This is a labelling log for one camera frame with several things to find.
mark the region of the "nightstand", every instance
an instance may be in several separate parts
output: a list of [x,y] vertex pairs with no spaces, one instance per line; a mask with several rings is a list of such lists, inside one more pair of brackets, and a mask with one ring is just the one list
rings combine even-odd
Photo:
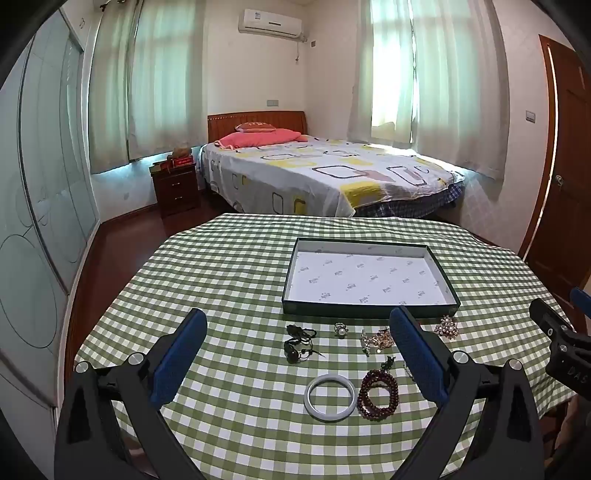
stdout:
[[195,163],[151,174],[160,214],[165,217],[199,205]]

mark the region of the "bed sheet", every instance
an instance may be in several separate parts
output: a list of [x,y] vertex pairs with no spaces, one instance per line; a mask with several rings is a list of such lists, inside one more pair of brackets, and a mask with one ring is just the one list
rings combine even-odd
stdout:
[[443,192],[459,180],[437,164],[347,141],[203,150],[214,192],[241,213],[351,217],[381,202]]

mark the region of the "bangle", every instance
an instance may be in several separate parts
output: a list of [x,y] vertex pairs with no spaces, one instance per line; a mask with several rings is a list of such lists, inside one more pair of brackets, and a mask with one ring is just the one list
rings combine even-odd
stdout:
[[[328,381],[337,382],[338,384],[343,385],[344,387],[347,388],[347,390],[349,390],[349,395],[351,395],[351,404],[347,407],[347,409],[345,409],[339,413],[328,414],[328,413],[322,413],[322,412],[316,410],[312,406],[312,403],[310,401],[310,391],[318,384],[321,384],[323,382],[328,382]],[[353,413],[353,410],[355,409],[356,404],[357,404],[357,391],[355,390],[355,387],[351,383],[351,380],[349,380],[348,378],[345,378],[345,377],[341,377],[340,375],[326,374],[326,375],[321,375],[319,377],[316,377],[314,380],[312,380],[308,384],[308,386],[306,387],[306,390],[304,391],[304,406],[306,407],[306,410],[308,411],[308,413],[310,415],[312,415],[314,418],[317,418],[319,420],[324,420],[324,421],[343,420]]]

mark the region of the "jewelry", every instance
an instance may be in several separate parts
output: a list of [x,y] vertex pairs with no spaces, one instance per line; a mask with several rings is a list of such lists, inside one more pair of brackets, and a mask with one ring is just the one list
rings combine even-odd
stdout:
[[[359,397],[357,398],[357,409],[364,418],[369,420],[383,420],[393,414],[398,408],[398,383],[390,375],[388,370],[392,368],[394,358],[388,355],[388,360],[382,364],[380,370],[370,370],[361,383]],[[390,401],[385,408],[376,407],[370,400],[368,392],[371,388],[379,387],[384,383],[390,390]]]
[[408,365],[406,364],[406,362],[404,362],[404,371],[407,373],[407,375],[410,377],[410,379],[416,383],[414,377],[413,377],[413,373],[410,371]]
[[[314,345],[312,344],[312,339],[316,337],[316,330],[301,328],[296,325],[288,325],[287,333],[289,333],[292,338],[283,343],[283,351],[285,352],[285,357],[289,363],[295,364],[299,361],[303,362],[308,360],[313,353],[324,356],[322,353],[314,350]],[[296,346],[301,343],[305,346],[309,346],[309,348],[303,348],[301,352],[298,352]]]
[[457,323],[449,315],[445,315],[441,319],[441,323],[435,327],[435,333],[440,337],[446,337],[453,340],[460,333],[457,328]]
[[345,338],[349,329],[344,323],[335,323],[335,333],[340,338]]
[[[336,382],[338,384],[343,385],[347,390],[349,390],[349,395],[351,396],[351,403],[349,404],[347,409],[345,409],[341,412],[335,413],[335,414],[328,414],[328,413],[322,413],[321,411],[316,410],[312,406],[312,403],[310,401],[310,392],[312,391],[312,389],[315,386],[317,386],[318,384],[321,384],[323,382]],[[357,405],[357,392],[355,391],[355,387],[351,383],[351,380],[349,380],[348,378],[345,378],[345,377],[341,377],[340,375],[326,374],[326,375],[321,375],[319,377],[316,377],[314,380],[312,380],[308,384],[308,386],[306,387],[306,390],[304,390],[304,406],[306,407],[306,410],[308,411],[308,413],[310,415],[312,415],[314,418],[317,418],[319,420],[323,420],[323,421],[343,420],[353,413],[353,410],[355,409],[355,405]]]
[[378,347],[377,353],[382,353],[382,350],[390,348],[394,344],[389,328],[379,330],[378,333],[368,339],[368,342]]
[[365,330],[361,330],[361,338],[359,340],[361,341],[361,350],[363,350],[366,356],[369,356],[369,342]]

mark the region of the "sliding glass wardrobe door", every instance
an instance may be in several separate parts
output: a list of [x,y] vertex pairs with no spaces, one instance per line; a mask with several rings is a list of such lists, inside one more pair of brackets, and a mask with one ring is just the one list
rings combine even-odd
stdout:
[[0,363],[50,407],[68,295],[97,222],[80,140],[81,63],[57,12],[0,90]]
[[0,362],[52,405],[67,297],[35,232],[22,178],[18,118],[28,50],[0,90]]
[[61,15],[39,30],[22,89],[22,162],[35,228],[61,286],[69,293],[95,213],[77,127],[80,50]]

